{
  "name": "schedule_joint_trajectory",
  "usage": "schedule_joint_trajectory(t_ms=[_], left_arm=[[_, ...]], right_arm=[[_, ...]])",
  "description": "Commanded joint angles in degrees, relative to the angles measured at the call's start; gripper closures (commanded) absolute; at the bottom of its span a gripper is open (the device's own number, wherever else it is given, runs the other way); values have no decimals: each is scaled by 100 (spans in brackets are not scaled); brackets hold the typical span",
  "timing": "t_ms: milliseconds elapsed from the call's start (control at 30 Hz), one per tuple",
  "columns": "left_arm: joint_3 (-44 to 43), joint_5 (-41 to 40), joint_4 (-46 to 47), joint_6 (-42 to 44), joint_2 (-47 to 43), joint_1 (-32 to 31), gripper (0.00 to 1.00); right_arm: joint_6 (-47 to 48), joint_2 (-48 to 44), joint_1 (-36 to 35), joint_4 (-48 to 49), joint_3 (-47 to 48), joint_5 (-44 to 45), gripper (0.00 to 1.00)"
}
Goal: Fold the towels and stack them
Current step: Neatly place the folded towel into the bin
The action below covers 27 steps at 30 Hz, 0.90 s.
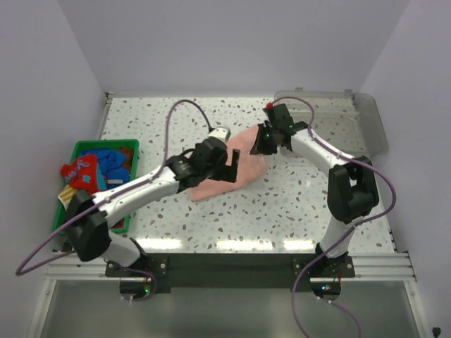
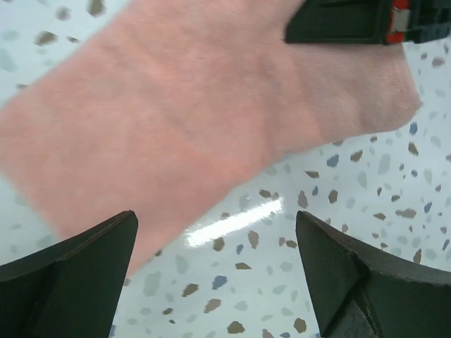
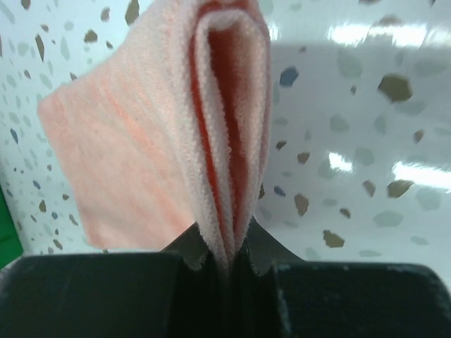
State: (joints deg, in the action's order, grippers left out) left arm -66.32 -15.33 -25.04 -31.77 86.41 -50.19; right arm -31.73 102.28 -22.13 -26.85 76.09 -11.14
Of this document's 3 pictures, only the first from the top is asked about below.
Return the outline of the pink towel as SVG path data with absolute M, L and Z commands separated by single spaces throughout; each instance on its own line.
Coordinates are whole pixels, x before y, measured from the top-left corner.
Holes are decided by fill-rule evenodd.
M 227 164 L 231 164 L 232 150 L 240 151 L 236 182 L 205 180 L 190 189 L 192 201 L 201 201 L 210 197 L 243 188 L 262 178 L 268 170 L 268 163 L 263 155 L 251 155 L 250 151 L 257 138 L 258 126 L 253 125 L 232 137 L 228 143 Z

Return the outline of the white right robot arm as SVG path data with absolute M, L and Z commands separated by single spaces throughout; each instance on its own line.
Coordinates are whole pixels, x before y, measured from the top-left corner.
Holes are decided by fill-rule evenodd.
M 264 112 L 267 119 L 258 125 L 251 155 L 272 155 L 283 147 L 306 158 L 328 178 L 330 222 L 309 269 L 330 276 L 345 261 L 358 221 L 379 204 L 372 162 L 365 156 L 355 158 L 341 152 L 320 138 L 311 125 L 296 123 L 286 104 L 269 103 Z

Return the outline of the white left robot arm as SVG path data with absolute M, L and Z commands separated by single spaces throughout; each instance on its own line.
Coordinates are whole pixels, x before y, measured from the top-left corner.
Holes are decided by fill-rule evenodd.
M 190 155 L 171 156 L 149 174 L 117 188 L 89 194 L 79 191 L 70 201 L 65 234 L 78 258 L 96 258 L 119 265 L 136 277 L 149 269 L 149 258 L 132 238 L 111 231 L 111 227 L 133 211 L 164 197 L 198 186 L 210 179 L 235 182 L 239 150 L 228 151 L 225 142 L 208 137 L 195 145 Z

